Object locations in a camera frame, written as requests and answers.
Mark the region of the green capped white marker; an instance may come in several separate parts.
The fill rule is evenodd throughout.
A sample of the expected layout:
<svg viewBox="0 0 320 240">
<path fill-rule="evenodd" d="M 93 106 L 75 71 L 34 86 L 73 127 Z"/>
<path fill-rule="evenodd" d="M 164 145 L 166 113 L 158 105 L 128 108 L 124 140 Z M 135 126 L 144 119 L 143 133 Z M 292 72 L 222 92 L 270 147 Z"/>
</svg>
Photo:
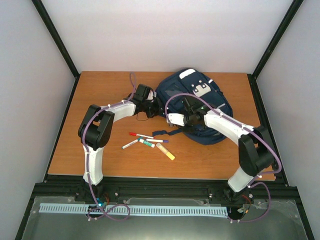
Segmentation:
<svg viewBox="0 0 320 240">
<path fill-rule="evenodd" d="M 137 139 L 135 139 L 135 140 L 123 145 L 121 148 L 124 150 L 124 149 L 126 149 L 126 148 L 128 148 L 128 147 L 130 147 L 130 146 L 132 146 L 132 145 L 134 145 L 136 143 L 138 143 L 140 141 L 140 139 L 141 139 L 141 137 L 138 137 Z"/>
</svg>

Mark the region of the green white glue stick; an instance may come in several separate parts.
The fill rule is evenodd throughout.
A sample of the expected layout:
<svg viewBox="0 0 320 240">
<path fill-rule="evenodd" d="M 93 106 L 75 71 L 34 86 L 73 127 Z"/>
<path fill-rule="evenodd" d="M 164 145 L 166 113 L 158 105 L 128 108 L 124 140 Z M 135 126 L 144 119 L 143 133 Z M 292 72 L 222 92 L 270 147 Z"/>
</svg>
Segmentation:
<svg viewBox="0 0 320 240">
<path fill-rule="evenodd" d="M 149 147 L 151 147 L 151 148 L 154 148 L 154 147 L 155 147 L 155 144 L 154 144 L 154 143 L 151 143 L 151 142 L 149 142 L 149 141 L 147 141 L 147 140 L 145 140 L 145 139 L 142 139 L 142 138 L 139 139 L 139 142 L 142 143 L 142 144 L 144 144 L 144 145 L 146 145 L 146 146 L 149 146 Z"/>
</svg>

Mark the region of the navy blue student backpack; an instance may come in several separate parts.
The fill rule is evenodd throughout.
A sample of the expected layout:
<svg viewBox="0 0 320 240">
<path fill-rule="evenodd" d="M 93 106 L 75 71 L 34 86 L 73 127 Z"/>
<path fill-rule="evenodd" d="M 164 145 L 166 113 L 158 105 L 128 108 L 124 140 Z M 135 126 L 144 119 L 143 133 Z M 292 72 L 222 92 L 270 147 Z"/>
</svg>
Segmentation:
<svg viewBox="0 0 320 240">
<path fill-rule="evenodd" d="M 233 109 L 219 86 L 214 80 L 207 75 L 193 69 L 182 69 L 171 76 L 164 79 L 155 90 L 156 96 L 165 105 L 167 102 L 167 113 L 178 113 L 184 116 L 191 116 L 196 113 L 196 110 L 201 107 L 206 107 L 201 101 L 190 96 L 176 96 L 177 94 L 193 94 L 213 108 L 222 110 L 230 117 L 233 116 Z M 201 144 L 201 145 L 214 145 L 220 143 L 226 136 L 219 131 L 207 127 L 201 123 L 199 124 L 187 124 L 186 126 L 200 125 L 200 130 L 196 134 L 184 133 L 181 130 L 181 126 L 177 126 L 176 130 L 166 131 L 157 130 L 152 135 L 176 135 L 183 133 L 189 139 Z"/>
</svg>

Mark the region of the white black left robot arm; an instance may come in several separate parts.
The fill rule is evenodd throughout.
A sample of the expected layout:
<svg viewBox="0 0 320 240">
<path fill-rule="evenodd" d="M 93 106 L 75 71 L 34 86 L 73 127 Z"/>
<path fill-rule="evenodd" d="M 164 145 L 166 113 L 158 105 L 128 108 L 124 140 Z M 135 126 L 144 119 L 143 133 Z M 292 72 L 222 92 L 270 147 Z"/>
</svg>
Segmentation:
<svg viewBox="0 0 320 240">
<path fill-rule="evenodd" d="M 110 140 L 114 122 L 141 112 L 148 118 L 153 118 L 163 108 L 156 92 L 144 84 L 139 84 L 128 97 L 117 103 L 106 106 L 92 104 L 88 107 L 78 129 L 78 136 L 84 149 L 83 179 L 90 184 L 86 195 L 92 201 L 99 201 L 104 195 L 104 188 L 99 185 L 103 179 L 103 151 Z"/>
</svg>

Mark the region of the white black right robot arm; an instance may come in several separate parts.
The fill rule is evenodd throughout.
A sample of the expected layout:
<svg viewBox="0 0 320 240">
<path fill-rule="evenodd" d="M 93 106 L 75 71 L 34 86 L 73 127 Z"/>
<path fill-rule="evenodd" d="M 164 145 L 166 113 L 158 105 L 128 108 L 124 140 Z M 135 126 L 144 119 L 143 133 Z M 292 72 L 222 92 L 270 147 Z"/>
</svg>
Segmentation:
<svg viewBox="0 0 320 240">
<path fill-rule="evenodd" d="M 227 181 L 229 198 L 253 187 L 253 182 L 263 175 L 277 174 L 282 170 L 269 131 L 263 126 L 244 124 L 200 98 L 187 96 L 182 103 L 187 112 L 183 127 L 202 125 L 214 129 L 238 146 L 239 168 Z"/>
</svg>

